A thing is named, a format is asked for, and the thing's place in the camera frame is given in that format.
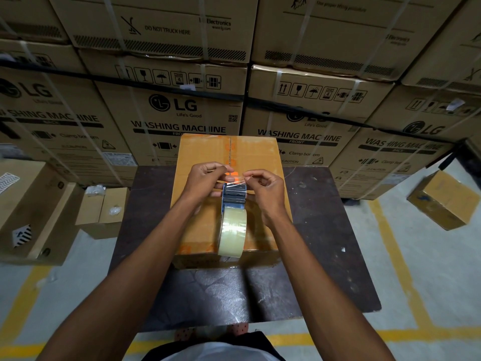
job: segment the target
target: tabletop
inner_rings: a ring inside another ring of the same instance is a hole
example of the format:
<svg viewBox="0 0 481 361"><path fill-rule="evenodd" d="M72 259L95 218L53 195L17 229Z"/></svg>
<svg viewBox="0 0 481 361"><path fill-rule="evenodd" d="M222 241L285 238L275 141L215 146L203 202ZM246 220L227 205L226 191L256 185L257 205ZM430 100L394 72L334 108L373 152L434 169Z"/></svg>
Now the tabletop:
<svg viewBox="0 0 481 361"><path fill-rule="evenodd" d="M170 209L175 167L137 170L109 272ZM328 275L364 313L381 310L376 289L326 167L285 167L292 221ZM273 267L169 269L141 331L301 317L282 263Z"/></svg>

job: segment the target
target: person's left arm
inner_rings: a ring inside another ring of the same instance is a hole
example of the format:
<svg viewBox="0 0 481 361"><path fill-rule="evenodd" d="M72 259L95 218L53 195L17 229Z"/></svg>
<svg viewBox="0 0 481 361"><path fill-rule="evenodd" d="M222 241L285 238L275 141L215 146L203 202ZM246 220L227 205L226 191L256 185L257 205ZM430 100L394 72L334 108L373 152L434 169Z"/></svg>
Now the person's left arm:
<svg viewBox="0 0 481 361"><path fill-rule="evenodd" d="M181 197L160 224L67 317L37 360L121 360L153 304L189 218L205 197L221 195L212 189L222 188L217 180L230 181L225 173L233 171L218 162L194 165Z"/></svg>

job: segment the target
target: yellow floor line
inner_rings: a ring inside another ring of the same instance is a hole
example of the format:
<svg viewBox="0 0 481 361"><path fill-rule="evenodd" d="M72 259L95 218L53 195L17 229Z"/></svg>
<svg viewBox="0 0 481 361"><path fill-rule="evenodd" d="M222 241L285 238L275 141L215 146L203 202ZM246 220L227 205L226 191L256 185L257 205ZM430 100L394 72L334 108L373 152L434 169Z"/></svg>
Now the yellow floor line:
<svg viewBox="0 0 481 361"><path fill-rule="evenodd" d="M12 343L22 331L28 315L37 301L37 282L48 276L50 266L35 266L18 292L10 312L0 328L0 346Z"/></svg>
<svg viewBox="0 0 481 361"><path fill-rule="evenodd" d="M471 340L481 339L481 327L457 327L457 328L431 328L421 329L394 329L378 331L385 342L436 342L452 339ZM314 343L308 333L299 334L271 334L267 338L273 346L313 346ZM127 354L146 353L152 348L171 342L170 339L158 341L134 341L130 345ZM38 345L14 345L0 347L0 359L4 358L28 358L36 357L42 351L45 344Z"/></svg>
<svg viewBox="0 0 481 361"><path fill-rule="evenodd" d="M406 294L407 303L413 314L414 320L420 329L428 329L434 327L431 318L424 306L424 303L419 295L418 291L413 285L413 279L411 272L404 261L403 254L399 249L399 245L394 237L393 230L389 225L388 220L382 212L382 207L379 200L369 201L374 217L376 218L379 226L379 232L381 234L382 242L386 246L391 262L393 263L394 270L399 279L401 287Z"/></svg>

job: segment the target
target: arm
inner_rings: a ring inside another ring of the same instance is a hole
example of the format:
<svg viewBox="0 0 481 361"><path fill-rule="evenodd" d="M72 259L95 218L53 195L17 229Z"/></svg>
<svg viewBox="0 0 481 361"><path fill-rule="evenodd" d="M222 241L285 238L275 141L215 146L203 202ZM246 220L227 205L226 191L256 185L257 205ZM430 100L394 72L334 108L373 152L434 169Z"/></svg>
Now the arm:
<svg viewBox="0 0 481 361"><path fill-rule="evenodd" d="M38 360L121 360L150 310L178 248L183 230L202 200L220 196L218 179L233 169L196 164L184 191L160 224L58 327Z"/></svg>
<svg viewBox="0 0 481 361"><path fill-rule="evenodd" d="M291 223L284 206L284 181L266 170L244 173L272 230L305 322L325 361L393 361L363 314L324 271Z"/></svg>

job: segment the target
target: floor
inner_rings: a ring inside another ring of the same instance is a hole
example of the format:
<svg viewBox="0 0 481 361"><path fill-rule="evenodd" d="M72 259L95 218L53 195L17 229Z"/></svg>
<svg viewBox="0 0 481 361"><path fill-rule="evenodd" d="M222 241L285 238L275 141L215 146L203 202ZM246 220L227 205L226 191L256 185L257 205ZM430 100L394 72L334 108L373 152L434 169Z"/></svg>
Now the floor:
<svg viewBox="0 0 481 361"><path fill-rule="evenodd" d="M444 231L406 200L413 175L376 201L347 206L382 310L366 314L398 361L481 359L481 209ZM476 190L456 160L446 170ZM0 359L33 360L60 322L107 273L115 238L80 232L62 267L0 265ZM251 324L287 360L321 359L304 320ZM141 360L172 332L138 334L125 360Z"/></svg>

